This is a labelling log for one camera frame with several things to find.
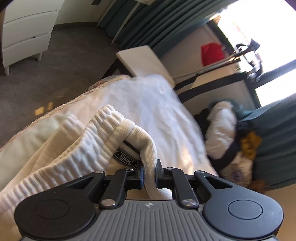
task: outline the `gray floor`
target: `gray floor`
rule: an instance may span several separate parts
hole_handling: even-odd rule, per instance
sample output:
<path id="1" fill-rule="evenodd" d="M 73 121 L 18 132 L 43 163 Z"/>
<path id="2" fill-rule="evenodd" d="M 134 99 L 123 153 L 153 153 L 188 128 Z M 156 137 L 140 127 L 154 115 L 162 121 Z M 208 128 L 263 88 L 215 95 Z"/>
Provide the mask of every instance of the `gray floor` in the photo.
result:
<path id="1" fill-rule="evenodd" d="M 72 100 L 97 82 L 116 59 L 118 45 L 102 29 L 79 27 L 55 30 L 40 62 L 36 57 L 0 71 L 0 146 L 35 119 Z"/>

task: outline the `teal curtain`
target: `teal curtain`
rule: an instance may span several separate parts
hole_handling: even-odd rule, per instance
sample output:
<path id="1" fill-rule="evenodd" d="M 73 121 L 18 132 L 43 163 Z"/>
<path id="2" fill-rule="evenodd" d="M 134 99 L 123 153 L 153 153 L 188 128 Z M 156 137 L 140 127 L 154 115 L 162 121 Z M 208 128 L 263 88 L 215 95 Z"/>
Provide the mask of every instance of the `teal curtain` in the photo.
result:
<path id="1" fill-rule="evenodd" d="M 296 183 L 296 94 L 255 110 L 244 119 L 262 137 L 253 178 L 268 189 Z"/>
<path id="2" fill-rule="evenodd" d="M 141 4 L 119 34 L 122 49 L 149 45 L 159 57 L 215 13 L 236 0 L 156 0 Z M 108 36 L 117 30 L 135 6 L 134 0 L 117 0 L 100 23 Z"/>

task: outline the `yellow cloth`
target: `yellow cloth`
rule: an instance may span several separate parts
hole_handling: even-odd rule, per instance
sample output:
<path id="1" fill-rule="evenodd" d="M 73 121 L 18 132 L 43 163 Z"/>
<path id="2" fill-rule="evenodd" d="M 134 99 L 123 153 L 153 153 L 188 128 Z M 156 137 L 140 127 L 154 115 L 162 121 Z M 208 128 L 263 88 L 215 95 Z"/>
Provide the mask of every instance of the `yellow cloth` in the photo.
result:
<path id="1" fill-rule="evenodd" d="M 256 149 L 261 142 L 262 138 L 257 136 L 255 131 L 251 131 L 246 138 L 241 139 L 241 148 L 244 156 L 253 161 L 257 155 Z"/>

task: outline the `dresser drawer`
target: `dresser drawer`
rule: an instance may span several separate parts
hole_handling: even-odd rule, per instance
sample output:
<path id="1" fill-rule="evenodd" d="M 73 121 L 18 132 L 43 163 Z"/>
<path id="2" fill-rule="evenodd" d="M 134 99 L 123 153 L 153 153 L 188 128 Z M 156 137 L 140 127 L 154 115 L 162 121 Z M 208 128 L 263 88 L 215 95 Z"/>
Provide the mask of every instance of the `dresser drawer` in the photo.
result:
<path id="1" fill-rule="evenodd" d="M 60 10 L 64 0 L 13 0 L 5 10 L 4 23 L 40 12 Z"/>
<path id="2" fill-rule="evenodd" d="M 52 31 L 58 12 L 46 12 L 13 20 L 3 25 L 2 48 Z"/>
<path id="3" fill-rule="evenodd" d="M 15 45 L 2 49 L 3 67 L 7 67 L 19 60 L 30 57 L 34 54 L 46 51 L 51 34 L 37 36 Z"/>

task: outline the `red bag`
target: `red bag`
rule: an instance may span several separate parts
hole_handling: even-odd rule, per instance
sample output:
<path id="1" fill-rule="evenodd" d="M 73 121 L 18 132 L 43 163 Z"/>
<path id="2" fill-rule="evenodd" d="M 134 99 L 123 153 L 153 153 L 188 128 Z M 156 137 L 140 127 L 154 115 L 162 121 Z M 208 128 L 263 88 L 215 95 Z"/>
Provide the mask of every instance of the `red bag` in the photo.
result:
<path id="1" fill-rule="evenodd" d="M 207 66 L 225 58 L 222 46 L 217 43 L 209 43 L 201 46 L 202 64 Z"/>

